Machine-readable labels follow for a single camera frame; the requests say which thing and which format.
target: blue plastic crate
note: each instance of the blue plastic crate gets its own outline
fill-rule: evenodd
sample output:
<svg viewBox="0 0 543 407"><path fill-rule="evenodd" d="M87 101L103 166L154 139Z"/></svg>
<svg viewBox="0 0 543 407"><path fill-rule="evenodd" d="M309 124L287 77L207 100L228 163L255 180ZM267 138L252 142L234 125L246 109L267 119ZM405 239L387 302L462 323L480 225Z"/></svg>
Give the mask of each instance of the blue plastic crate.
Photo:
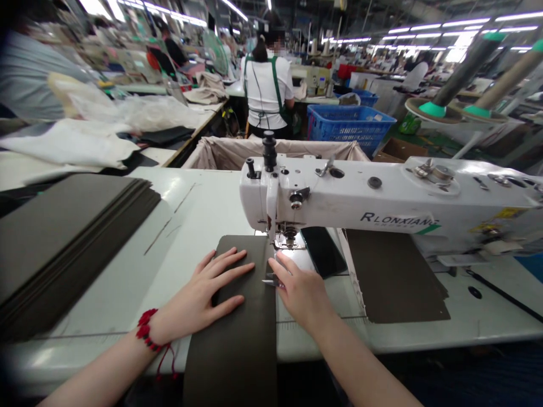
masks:
<svg viewBox="0 0 543 407"><path fill-rule="evenodd" d="M375 93L371 93L368 90L353 89L352 91L360 97L361 106L373 107L373 105L375 105L379 99L379 96L377 96ZM334 95L337 98L341 96L339 93L334 93Z"/></svg>
<svg viewBox="0 0 543 407"><path fill-rule="evenodd" d="M309 105L308 140L358 141L371 156L396 119L367 106Z"/></svg>

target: red bracelet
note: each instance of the red bracelet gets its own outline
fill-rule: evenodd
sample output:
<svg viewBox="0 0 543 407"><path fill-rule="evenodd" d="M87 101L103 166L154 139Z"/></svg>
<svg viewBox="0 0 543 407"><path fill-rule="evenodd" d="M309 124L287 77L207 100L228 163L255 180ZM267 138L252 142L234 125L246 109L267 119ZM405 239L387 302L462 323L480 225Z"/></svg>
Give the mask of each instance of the red bracelet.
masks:
<svg viewBox="0 0 543 407"><path fill-rule="evenodd" d="M143 313L143 315L141 316L139 322L137 323L137 325L139 326L139 329L136 332L136 337L138 339L143 339L145 344L153 352L159 353L162 350L162 348L164 348L164 347L166 348L166 352L164 353L164 355L162 355L162 359L160 360L160 363L158 364L157 380L160 380L162 378L162 376L160 376L160 368L162 366L162 362L164 361L164 358L166 357L166 354L168 353L169 350L171 350L171 353L172 353L171 372L172 372L173 378L175 380L177 378L177 376L178 376L177 373L175 372L175 369L174 369L175 352L172 349L170 342L168 342L167 344L164 344L164 345L158 345L158 344L154 343L151 340L151 338L149 337L149 332L151 330L151 327L149 326L149 321L151 320L151 317L153 315L155 315L155 313L157 311L158 310L156 308L153 308L153 309L150 309L150 310L145 311Z"/></svg>
<svg viewBox="0 0 543 407"><path fill-rule="evenodd" d="M145 344L149 347L149 349L151 349L153 352L158 353L162 350L162 348L165 345L158 345L154 343L149 337L149 332L151 331L151 327L149 326L149 321L151 320L151 317L155 315L157 311L158 310L156 308L153 308L143 313L139 322L137 323L137 325L139 326L139 329L136 332L136 337L138 339L143 339Z"/></svg>

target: stack of fabric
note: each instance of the stack of fabric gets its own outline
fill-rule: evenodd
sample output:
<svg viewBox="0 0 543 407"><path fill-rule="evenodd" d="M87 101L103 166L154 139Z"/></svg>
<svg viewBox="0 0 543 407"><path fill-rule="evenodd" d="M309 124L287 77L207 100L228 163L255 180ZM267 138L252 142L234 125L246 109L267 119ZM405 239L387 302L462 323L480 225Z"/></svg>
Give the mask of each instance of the stack of fabric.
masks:
<svg viewBox="0 0 543 407"><path fill-rule="evenodd" d="M53 328L160 202L150 185L73 175L0 220L0 339Z"/></svg>
<svg viewBox="0 0 543 407"><path fill-rule="evenodd" d="M199 88L183 93L189 102L213 105L228 99L225 85L220 76L210 72L198 72L196 80Z"/></svg>

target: white sewing machine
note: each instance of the white sewing machine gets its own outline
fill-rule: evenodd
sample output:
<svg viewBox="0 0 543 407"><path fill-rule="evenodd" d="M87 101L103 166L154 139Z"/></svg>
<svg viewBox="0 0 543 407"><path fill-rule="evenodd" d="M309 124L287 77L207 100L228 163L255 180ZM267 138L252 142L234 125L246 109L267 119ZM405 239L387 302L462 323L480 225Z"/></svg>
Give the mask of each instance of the white sewing machine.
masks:
<svg viewBox="0 0 543 407"><path fill-rule="evenodd" d="M270 140L264 145L264 157L242 168L240 194L249 224L268 232L276 248L297 249L298 229L323 226L409 233L424 257L438 256L447 266L451 255L479 250L543 251L540 177L439 158L404 164L275 158ZM466 258L454 258L465 265Z"/></svg>

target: left hand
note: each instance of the left hand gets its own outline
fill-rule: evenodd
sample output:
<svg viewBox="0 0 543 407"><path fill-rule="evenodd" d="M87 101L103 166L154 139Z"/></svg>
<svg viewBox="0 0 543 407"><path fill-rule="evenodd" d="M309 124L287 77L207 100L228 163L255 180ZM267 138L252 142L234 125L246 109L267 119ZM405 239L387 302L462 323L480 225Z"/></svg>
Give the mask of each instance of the left hand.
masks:
<svg viewBox="0 0 543 407"><path fill-rule="evenodd" d="M249 263L224 272L226 267L245 257L247 251L237 253L236 248L231 248L212 260L214 255L215 250L208 253L196 266L191 280L152 316L149 325L153 342L164 345L192 335L230 314L243 303L245 298L239 295L212 307L211 297L232 280L252 270L255 264Z"/></svg>

